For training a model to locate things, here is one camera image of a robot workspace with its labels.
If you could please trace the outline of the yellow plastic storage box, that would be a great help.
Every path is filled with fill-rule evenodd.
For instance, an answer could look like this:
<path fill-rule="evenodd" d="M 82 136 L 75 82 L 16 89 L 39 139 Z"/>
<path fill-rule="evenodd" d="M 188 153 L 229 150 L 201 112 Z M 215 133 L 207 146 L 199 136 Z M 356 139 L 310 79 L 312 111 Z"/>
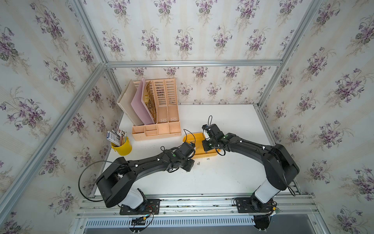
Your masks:
<path fill-rule="evenodd" d="M 203 133 L 193 133 L 193 134 L 187 134 L 183 138 L 183 142 L 186 141 L 188 143 L 194 143 L 195 144 L 195 155 L 192 157 L 193 160 L 201 159 L 201 158 L 209 158 L 217 156 L 218 153 L 213 149 L 210 151 L 205 152 L 203 149 L 202 141 L 204 140 Z"/>

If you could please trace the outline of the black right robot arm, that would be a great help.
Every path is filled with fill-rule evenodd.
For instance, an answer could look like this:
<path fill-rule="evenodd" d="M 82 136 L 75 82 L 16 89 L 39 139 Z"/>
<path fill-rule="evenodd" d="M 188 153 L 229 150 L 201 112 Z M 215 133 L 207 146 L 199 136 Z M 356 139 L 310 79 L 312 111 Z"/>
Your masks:
<path fill-rule="evenodd" d="M 264 166 L 266 180 L 251 196 L 255 203 L 268 203 L 280 191 L 285 191 L 300 172 L 294 159 L 281 144 L 262 145 L 233 133 L 224 134 L 216 124 L 205 124 L 202 130 L 205 138 L 202 141 L 204 151 L 234 152 Z"/>

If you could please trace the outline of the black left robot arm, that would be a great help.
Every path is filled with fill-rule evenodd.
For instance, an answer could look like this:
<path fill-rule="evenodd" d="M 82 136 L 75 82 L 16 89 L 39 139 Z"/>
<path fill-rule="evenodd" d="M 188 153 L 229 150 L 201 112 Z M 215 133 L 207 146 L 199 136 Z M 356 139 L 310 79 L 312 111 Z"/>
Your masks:
<path fill-rule="evenodd" d="M 164 149 L 160 154 L 142 160 L 127 161 L 124 157 L 117 158 L 96 179 L 105 206 L 112 208 L 122 202 L 138 179 L 157 172 L 172 173 L 180 168 L 190 172 L 194 165 L 194 154 L 195 144 L 184 142 L 178 147 Z"/>

